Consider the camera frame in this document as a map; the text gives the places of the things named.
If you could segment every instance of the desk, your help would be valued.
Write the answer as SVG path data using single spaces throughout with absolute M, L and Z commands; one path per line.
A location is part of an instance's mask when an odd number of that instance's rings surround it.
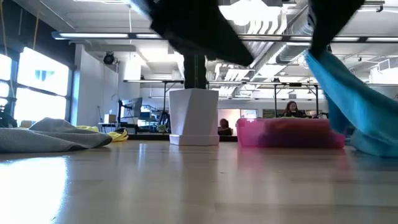
M 99 129 L 106 133 L 105 128 L 134 128 L 134 134 L 139 132 L 139 126 L 137 124 L 127 124 L 127 123 L 98 123 Z

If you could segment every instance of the red object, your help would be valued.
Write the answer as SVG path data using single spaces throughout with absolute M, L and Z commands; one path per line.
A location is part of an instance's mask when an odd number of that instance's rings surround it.
M 239 119 L 238 141 L 245 147 L 344 147 L 345 136 L 330 129 L 327 119 Z

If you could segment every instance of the ceiling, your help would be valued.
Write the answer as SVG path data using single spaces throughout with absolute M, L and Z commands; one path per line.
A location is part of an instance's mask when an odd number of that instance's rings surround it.
M 24 9 L 36 14 L 40 11 L 40 18 L 57 30 L 65 32 L 152 32 L 150 21 L 144 16 L 130 10 L 124 4 L 104 4 L 102 2 L 81 2 L 74 0 L 14 0 Z M 287 12 L 287 22 L 299 13 L 302 5 L 292 7 Z M 358 12 L 340 35 L 398 35 L 398 1 L 386 0 L 384 11 L 376 13 Z M 248 26 L 238 27 L 240 33 L 248 31 Z M 169 45 L 162 40 L 96 40 L 91 45 L 135 45 L 137 51 L 146 58 L 146 65 L 142 72 L 146 78 L 156 78 L 157 74 L 164 77 L 178 70 L 176 61 L 163 60 L 169 52 Z M 369 68 L 377 61 L 388 55 L 398 55 L 397 44 L 333 44 L 333 53 L 352 68 L 353 72 L 362 79 L 369 76 Z M 119 52 L 118 57 L 128 58 L 129 52 Z M 214 70 L 217 62 L 209 63 L 208 70 Z M 305 68 L 302 58 L 286 67 L 284 77 L 311 77 Z

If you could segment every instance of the woman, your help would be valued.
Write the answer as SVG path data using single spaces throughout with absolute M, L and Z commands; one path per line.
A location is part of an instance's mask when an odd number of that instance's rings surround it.
M 233 130 L 229 128 L 229 122 L 226 119 L 220 120 L 220 126 L 218 127 L 219 136 L 232 136 Z
M 294 118 L 306 118 L 307 116 L 303 114 L 297 108 L 297 104 L 294 101 L 290 101 L 286 105 L 286 109 L 283 113 L 284 117 L 294 117 Z

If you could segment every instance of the blue fabric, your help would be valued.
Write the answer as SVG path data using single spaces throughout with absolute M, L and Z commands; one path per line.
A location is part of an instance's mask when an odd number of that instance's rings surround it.
M 327 93 L 332 128 L 341 132 L 349 122 L 357 129 L 354 147 L 375 156 L 398 156 L 398 103 L 366 86 L 327 51 L 318 59 L 307 53 L 306 59 Z

